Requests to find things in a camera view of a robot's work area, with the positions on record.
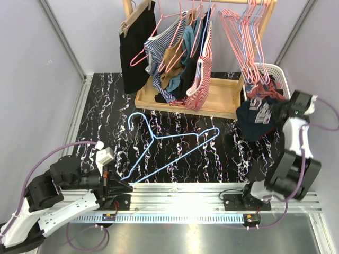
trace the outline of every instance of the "black marble surface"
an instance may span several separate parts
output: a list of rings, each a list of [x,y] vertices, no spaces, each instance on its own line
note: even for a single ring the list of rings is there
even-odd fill
[[[212,73],[213,77],[239,79],[240,73]],[[146,114],[155,135],[200,133],[218,127],[220,135],[212,142],[149,177],[150,183],[205,183],[246,182],[262,180],[284,148],[282,133],[277,130],[260,141],[249,143],[241,137],[235,120],[135,108],[135,94],[123,93],[122,75],[116,73],[94,74],[91,89],[79,127],[77,140],[103,141],[116,156],[115,167],[120,176],[126,176],[139,156],[150,143],[150,135],[140,116],[128,117],[140,111]],[[144,177],[170,163],[213,133],[199,137],[180,137],[155,141],[144,159],[128,179],[129,182]],[[93,146],[80,146],[74,154],[83,159],[82,168],[95,168]]]

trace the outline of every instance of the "wooden hanger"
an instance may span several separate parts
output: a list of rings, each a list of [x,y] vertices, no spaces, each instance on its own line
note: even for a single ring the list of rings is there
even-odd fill
[[[150,10],[152,4],[152,0],[143,0],[138,7],[132,12],[132,14],[127,17],[127,19],[121,23],[119,34],[123,33],[123,36],[126,37],[128,33],[128,29],[131,25],[137,20],[137,18],[141,15],[141,13],[148,7]]]

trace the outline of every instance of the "blue hanger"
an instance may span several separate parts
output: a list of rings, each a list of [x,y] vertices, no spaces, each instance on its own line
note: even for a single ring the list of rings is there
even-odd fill
[[[150,127],[150,125],[149,125],[149,123],[148,123],[148,121],[147,121],[146,116],[145,116],[144,114],[140,113],[140,112],[133,113],[133,114],[131,114],[131,115],[129,116],[129,118],[128,118],[128,128],[129,128],[129,129],[131,129],[131,118],[132,118],[134,115],[141,115],[141,116],[144,118],[144,120],[145,120],[145,122],[146,122],[146,124],[147,124],[148,130],[149,130],[150,136],[151,136],[151,138],[152,138],[152,141],[151,141],[151,143],[148,145],[148,147],[146,148],[146,150],[142,153],[142,155],[141,155],[140,158],[137,160],[137,162],[134,164],[134,166],[132,167],[132,169],[129,171],[128,176],[123,177],[121,180],[126,180],[127,178],[129,178],[129,177],[131,176],[132,172],[135,170],[135,168],[136,168],[136,166],[139,164],[140,160],[145,156],[146,152],[149,150],[149,148],[151,147],[151,145],[153,144],[153,142],[154,142],[156,139],[157,139],[157,140],[160,140],[160,139],[169,139],[169,138],[183,137],[183,136],[190,136],[190,135],[194,135],[194,136],[196,136],[196,137],[200,137],[200,136],[204,135],[205,133],[207,133],[208,131],[211,131],[211,130],[217,130],[218,133],[217,133],[217,135],[213,136],[212,138],[210,138],[209,140],[205,141],[204,143],[198,145],[197,147],[195,147],[194,149],[192,149],[192,150],[190,150],[189,152],[185,153],[184,155],[180,156],[179,158],[177,158],[177,159],[171,161],[170,163],[168,163],[168,164],[165,165],[164,167],[162,167],[162,168],[160,168],[160,169],[154,171],[153,173],[148,174],[147,176],[144,176],[142,179],[139,179],[139,180],[137,180],[136,182],[132,183],[131,186],[133,186],[134,184],[139,183],[139,182],[141,182],[141,181],[147,179],[148,177],[150,177],[150,176],[152,176],[152,175],[158,173],[159,171],[161,171],[161,170],[167,168],[169,165],[171,165],[171,164],[177,162],[177,161],[180,160],[181,158],[184,158],[186,155],[189,155],[191,152],[193,152],[193,151],[195,151],[196,149],[202,147],[204,144],[206,144],[206,143],[208,143],[209,141],[215,139],[215,138],[220,134],[219,128],[213,127],[213,128],[204,130],[204,131],[201,132],[200,134],[196,134],[196,133],[186,133],[186,134],[177,134],[177,135],[170,135],[170,136],[164,136],[164,137],[157,137],[157,136],[155,136],[155,135],[153,134],[153,131],[152,131],[152,129],[151,129],[151,127]]]

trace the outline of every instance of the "clothing rack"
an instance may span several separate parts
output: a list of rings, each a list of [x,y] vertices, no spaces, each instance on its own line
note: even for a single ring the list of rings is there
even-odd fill
[[[126,17],[129,17],[133,12],[131,0],[122,0]],[[211,0],[217,3],[229,4],[247,4],[247,0]],[[277,0],[270,0],[268,11],[264,14],[259,26],[259,35],[262,39],[267,25],[270,21]],[[261,0],[257,0],[257,5],[261,4]],[[211,78],[209,95],[201,110],[194,112],[187,110],[185,106],[170,106],[165,103],[157,103],[154,96],[158,91],[153,87],[152,80],[149,79],[146,85],[138,91],[135,105],[136,108],[144,108],[148,110],[159,110],[168,112],[178,112],[184,114],[195,114],[205,116],[215,116],[222,118],[237,119],[236,109],[240,106],[240,92],[244,88],[244,77],[241,76],[239,81],[230,79]]]

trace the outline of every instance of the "white wall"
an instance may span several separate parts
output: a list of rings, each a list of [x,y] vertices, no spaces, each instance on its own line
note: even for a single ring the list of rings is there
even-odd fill
[[[3,223],[17,208],[27,173],[62,145],[82,83],[36,0],[0,1],[0,78]]]
[[[278,0],[271,22],[263,38],[265,60],[274,63],[307,0]],[[122,0],[48,0],[66,38],[87,74],[121,72],[118,29],[126,19]],[[179,12],[178,0],[161,0],[164,14]],[[203,3],[207,10],[208,3]],[[182,0],[183,9],[192,1]],[[217,3],[217,10],[231,8],[237,13],[245,5]],[[158,4],[155,9],[159,20]],[[165,19],[159,31],[164,31],[174,18]],[[222,29],[217,12],[213,16],[213,71],[237,71],[238,64]]]
[[[318,1],[310,16],[284,57],[281,67],[285,72],[290,90],[299,89],[317,94],[339,110],[337,94],[339,58],[338,23],[339,2],[337,0]],[[338,126],[331,109],[316,104],[316,112],[311,116],[313,123]],[[313,186],[330,228],[332,239],[339,250],[339,132],[326,132],[311,128],[310,147],[315,158],[322,162],[322,169]]]

